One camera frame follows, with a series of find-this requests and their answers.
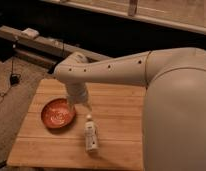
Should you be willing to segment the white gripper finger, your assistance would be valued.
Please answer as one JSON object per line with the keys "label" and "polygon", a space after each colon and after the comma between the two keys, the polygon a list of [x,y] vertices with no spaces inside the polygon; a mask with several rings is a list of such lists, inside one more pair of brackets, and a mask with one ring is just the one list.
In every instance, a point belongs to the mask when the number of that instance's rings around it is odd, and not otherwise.
{"label": "white gripper finger", "polygon": [[88,109],[88,111],[92,112],[92,107],[89,102],[84,102],[83,106],[85,106]]}
{"label": "white gripper finger", "polygon": [[75,114],[75,107],[73,104],[68,104],[68,110],[71,114]]}

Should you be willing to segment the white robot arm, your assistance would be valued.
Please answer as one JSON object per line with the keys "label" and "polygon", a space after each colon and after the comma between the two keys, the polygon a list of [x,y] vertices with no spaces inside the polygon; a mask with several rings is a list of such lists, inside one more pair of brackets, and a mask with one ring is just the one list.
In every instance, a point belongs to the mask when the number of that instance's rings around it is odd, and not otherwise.
{"label": "white robot arm", "polygon": [[88,82],[145,87],[144,171],[206,171],[206,50],[154,50],[93,63],[74,52],[54,76],[73,103],[88,100]]}

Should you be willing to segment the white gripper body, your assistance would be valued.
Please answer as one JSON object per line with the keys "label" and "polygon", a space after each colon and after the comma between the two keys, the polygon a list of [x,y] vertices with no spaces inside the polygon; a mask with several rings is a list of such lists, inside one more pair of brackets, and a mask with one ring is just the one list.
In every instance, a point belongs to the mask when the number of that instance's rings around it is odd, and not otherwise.
{"label": "white gripper body", "polygon": [[71,104],[81,104],[88,101],[88,90],[84,83],[66,85],[67,99]]}

